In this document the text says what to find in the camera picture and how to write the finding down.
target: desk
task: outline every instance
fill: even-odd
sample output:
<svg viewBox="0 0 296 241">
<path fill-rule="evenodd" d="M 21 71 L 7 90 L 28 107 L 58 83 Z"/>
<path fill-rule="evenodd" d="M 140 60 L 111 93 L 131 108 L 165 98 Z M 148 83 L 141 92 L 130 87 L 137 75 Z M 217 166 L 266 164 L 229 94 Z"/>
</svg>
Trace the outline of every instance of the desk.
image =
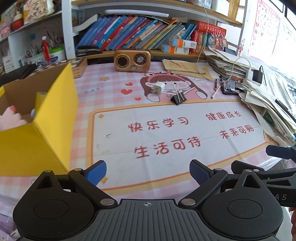
<svg viewBox="0 0 296 241">
<path fill-rule="evenodd" d="M 153 78 L 168 80 L 167 93 L 161 94 L 160 98 L 150 95 L 151 83 L 155 80 Z M 179 106 L 171 105 L 169 101 L 174 94 L 169 90 L 169 84 L 176 82 L 179 89 L 183 88 L 188 99 Z M 214 100 L 210 99 L 214 93 L 214 83 L 211 81 L 170 75 L 163 69 L 162 63 L 152 62 L 149 73 L 145 74 L 116 72 L 113 64 L 88 66 L 83 76 L 75 79 L 75 83 L 80 104 L 73 131 L 71 169 L 85 168 L 93 161 L 105 160 L 107 175 L 98 187 L 118 201 L 121 198 L 175 198 L 178 201 L 198 187 L 189 175 L 189 162 L 193 158 L 198 158 L 211 168 L 219 166 L 229 172 L 231 162 L 236 159 L 265 168 L 279 160 L 266 155 L 265 147 L 272 141 L 264 135 L 253 113 L 237 96 L 226 96 L 219 92 Z M 130 114 L 135 111 L 140 113 L 137 118 Z M 185 119 L 179 119 L 181 117 L 186 117 L 189 123 L 186 124 Z M 170 132 L 170 121 L 163 122 L 169 118 L 175 123 L 171 127 L 174 131 Z M 146 134 L 142 134 L 145 143 L 141 143 L 139 132 L 132 132 L 131 128 L 128 128 L 136 122 L 142 123 L 143 128 L 146 128 L 143 129 Z M 122 128 L 113 130 L 114 125 L 112 127 L 111 123 L 117 127 L 122 125 Z M 160 128 L 153 129 L 153 124 L 156 123 Z M 206 130 L 210 126 L 212 129 L 207 133 Z M 239 126 L 242 126 L 246 133 L 240 133 Z M 234 131 L 230 131 L 231 128 L 234 128 L 238 135 L 234 135 Z M 226 135 L 223 138 L 220 133 L 223 130 L 229 137 Z M 157 133 L 149 136 L 148 131 Z M 117 143 L 116 138 L 108 139 L 114 140 L 117 146 L 121 145 L 117 149 L 117 156 L 110 155 L 115 154 L 112 150 L 109 153 L 103 152 L 103 149 L 107 151 L 110 146 L 106 139 L 100 139 L 106 137 L 109 134 L 107 132 L 124 137 L 123 144 Z M 95 133 L 94 138 L 90 138 L 92 133 Z M 193 137 L 199 139 L 200 146 Z M 175 138 L 182 139 L 186 149 L 178 149 L 177 142 L 172 142 Z M 170 143 L 167 146 L 170 153 L 163 154 L 166 150 L 159 148 L 161 142 Z M 136 158 L 134 150 L 139 147 L 138 144 L 149 146 L 150 156 L 147 159 Z M 122 148 L 129 148 L 127 156 Z M 35 179 L 36 177 L 0 177 L 0 213 L 11 216 L 14 206 Z"/>
</svg>

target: pink checkered tablecloth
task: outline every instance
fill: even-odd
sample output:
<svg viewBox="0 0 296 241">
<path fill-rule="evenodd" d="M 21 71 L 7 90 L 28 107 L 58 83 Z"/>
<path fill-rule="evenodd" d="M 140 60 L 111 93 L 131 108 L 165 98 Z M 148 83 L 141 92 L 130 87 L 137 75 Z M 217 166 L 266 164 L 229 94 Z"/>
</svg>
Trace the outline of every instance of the pink checkered tablecloth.
<svg viewBox="0 0 296 241">
<path fill-rule="evenodd" d="M 149 72 L 155 74 L 165 73 L 166 71 L 161 62 L 152 62 Z M 139 81 L 143 76 L 143 73 L 117 72 L 111 63 L 88 66 L 82 77 L 75 79 L 79 107 L 73 131 L 71 169 L 77 167 L 85 168 L 88 118 L 92 111 L 109 107 L 151 103 L 148 98 L 138 97 L 143 96 L 143 87 Z M 214 93 L 214 82 L 194 77 L 188 78 L 207 93 L 208 99 Z M 122 90 L 128 90 L 129 83 L 133 83 L 133 91 L 131 94 L 124 95 Z M 226 96 L 221 92 L 215 96 L 215 99 L 229 98 L 235 99 L 238 97 Z M 263 149 L 245 158 L 244 161 L 266 168 L 276 163 L 278 159 L 267 156 Z M 0 177 L 0 213 L 12 216 L 14 206 L 35 179 L 36 177 Z M 198 184 L 192 179 L 159 189 L 117 196 L 115 198 L 120 200 L 120 198 L 152 199 L 157 197 L 179 200 L 197 187 Z M 170 195 L 172 190 L 174 190 L 174 193 L 178 193 L 178 195 L 172 197 Z"/>
</svg>

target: shelf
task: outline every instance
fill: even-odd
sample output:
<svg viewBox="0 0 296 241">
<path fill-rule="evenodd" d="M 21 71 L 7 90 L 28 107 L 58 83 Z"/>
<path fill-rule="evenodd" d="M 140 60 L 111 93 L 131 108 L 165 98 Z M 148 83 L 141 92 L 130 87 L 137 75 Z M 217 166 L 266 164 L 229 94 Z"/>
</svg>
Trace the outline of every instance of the shelf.
<svg viewBox="0 0 296 241">
<path fill-rule="evenodd" d="M 61 17 L 61 16 L 62 16 L 62 11 L 59 11 L 59 12 L 55 12 L 55 13 L 49 15 L 49 16 L 39 18 L 36 21 L 27 23 L 24 26 L 20 27 L 19 29 L 17 29 L 15 31 L 11 32 L 10 34 L 6 35 L 4 38 L 0 39 L 0 43 L 2 41 L 4 41 L 5 39 L 7 39 L 7 37 L 10 36 L 10 35 L 13 35 L 13 34 L 18 33 L 20 31 L 23 31 L 23 30 L 27 30 L 29 28 L 32 28 L 32 27 L 36 26 L 36 25 L 39 25 L 40 23 L 43 23 L 43 22 L 46 22 L 46 21 L 49 21 L 49 20 L 52 20 L 52 19 L 55 19 L 55 18 L 58 18 L 58 17 Z"/>
<path fill-rule="evenodd" d="M 107 58 L 107 57 L 113 57 L 115 51 L 103 51 L 101 54 L 93 54 L 86 56 L 87 59 L 92 59 L 92 58 Z M 160 50 L 150 50 L 151 57 L 165 57 L 165 58 L 191 58 L 191 59 L 197 59 L 199 54 L 196 53 L 191 53 L 191 54 L 175 54 L 175 53 L 163 53 Z M 200 59 L 205 59 L 205 55 L 201 54 Z"/>
<path fill-rule="evenodd" d="M 176 0 L 141 0 L 141 2 L 139 0 L 122 0 L 119 2 L 115 0 L 72 0 L 72 7 L 78 10 L 106 6 L 115 6 L 117 9 L 119 6 L 151 6 L 156 9 L 160 7 L 206 16 L 203 7 Z M 242 23 L 210 9 L 207 9 L 207 14 L 210 19 L 242 27 Z"/>
</svg>

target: stuffed toy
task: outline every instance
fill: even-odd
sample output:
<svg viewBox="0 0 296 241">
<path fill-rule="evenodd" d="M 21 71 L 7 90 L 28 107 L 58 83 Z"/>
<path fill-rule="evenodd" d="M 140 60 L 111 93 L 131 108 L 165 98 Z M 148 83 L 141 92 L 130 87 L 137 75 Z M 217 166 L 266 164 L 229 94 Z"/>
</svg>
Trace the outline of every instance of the stuffed toy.
<svg viewBox="0 0 296 241">
<path fill-rule="evenodd" d="M 25 120 L 22 120 L 20 113 L 15 113 L 15 106 L 8 107 L 2 116 L 0 116 L 0 131 L 15 128 L 27 124 Z"/>
</svg>

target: pen holder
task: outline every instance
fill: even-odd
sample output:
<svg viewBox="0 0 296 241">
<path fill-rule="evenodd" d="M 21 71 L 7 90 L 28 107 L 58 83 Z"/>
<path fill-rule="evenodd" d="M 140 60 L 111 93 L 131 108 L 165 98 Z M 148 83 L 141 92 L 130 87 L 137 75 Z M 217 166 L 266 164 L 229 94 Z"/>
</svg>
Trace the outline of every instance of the pen holder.
<svg viewBox="0 0 296 241">
<path fill-rule="evenodd" d="M 48 63 L 45 61 L 44 53 L 37 54 L 31 58 L 26 58 L 28 64 L 36 64 L 37 67 L 45 66 Z"/>
<path fill-rule="evenodd" d="M 55 63 L 66 60 L 64 46 L 53 48 L 49 51 L 50 62 Z"/>
</svg>

